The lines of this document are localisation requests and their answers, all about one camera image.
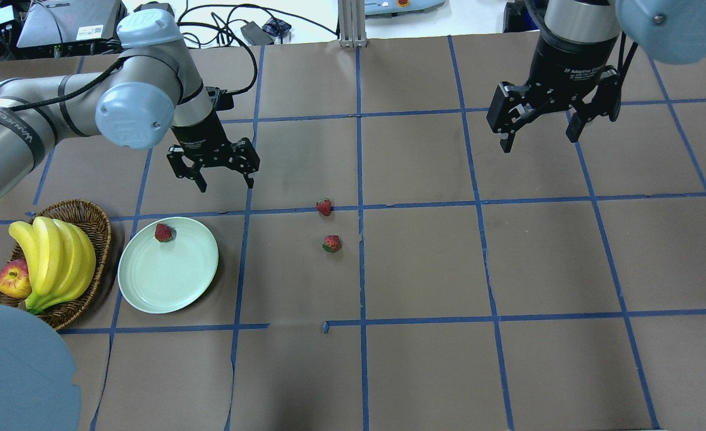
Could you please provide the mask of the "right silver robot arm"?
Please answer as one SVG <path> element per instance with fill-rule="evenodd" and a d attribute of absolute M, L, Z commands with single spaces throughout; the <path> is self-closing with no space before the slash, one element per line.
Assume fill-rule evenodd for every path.
<path fill-rule="evenodd" d="M 487 111 L 490 130 L 511 152 L 518 131 L 545 114 L 571 112 L 577 142 L 597 117 L 616 121 L 638 49 L 667 65 L 706 58 L 706 1 L 513 1 L 514 19 L 539 30 L 529 76 L 503 81 Z"/>

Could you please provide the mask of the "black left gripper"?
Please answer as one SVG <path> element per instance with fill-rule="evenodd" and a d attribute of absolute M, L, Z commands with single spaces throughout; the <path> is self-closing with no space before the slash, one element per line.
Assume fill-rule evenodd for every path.
<path fill-rule="evenodd" d="M 218 117 L 196 125 L 173 125 L 170 130 L 177 145 L 168 148 L 166 158 L 178 179 L 194 181 L 200 193 L 205 193 L 208 184 L 201 170 L 224 167 L 243 175 L 247 188 L 254 189 L 260 157 L 248 137 L 230 140 Z"/>

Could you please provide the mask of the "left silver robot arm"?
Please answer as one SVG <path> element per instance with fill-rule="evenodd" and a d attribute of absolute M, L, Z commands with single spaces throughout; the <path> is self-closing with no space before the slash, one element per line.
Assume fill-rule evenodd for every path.
<path fill-rule="evenodd" d="M 123 52 L 100 74 L 0 81 L 0 200 L 62 140 L 101 135 L 135 150 L 171 130 L 173 172 L 207 189 L 201 170 L 226 167 L 254 185 L 249 139 L 230 142 L 168 4 L 139 7 L 117 25 Z M 56 330 L 0 305 L 0 430 L 76 430 L 81 390 Z"/>

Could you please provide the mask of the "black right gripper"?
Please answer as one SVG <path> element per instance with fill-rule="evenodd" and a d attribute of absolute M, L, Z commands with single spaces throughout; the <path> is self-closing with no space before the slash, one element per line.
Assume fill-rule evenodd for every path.
<path fill-rule="evenodd" d="M 572 144 L 597 117 L 616 121 L 623 71 L 607 63 L 616 41 L 579 43 L 540 36 L 527 81 L 519 86 L 500 82 L 490 102 L 486 120 L 500 135 L 503 152 L 511 153 L 520 128 L 545 114 L 572 112 L 566 129 Z"/>

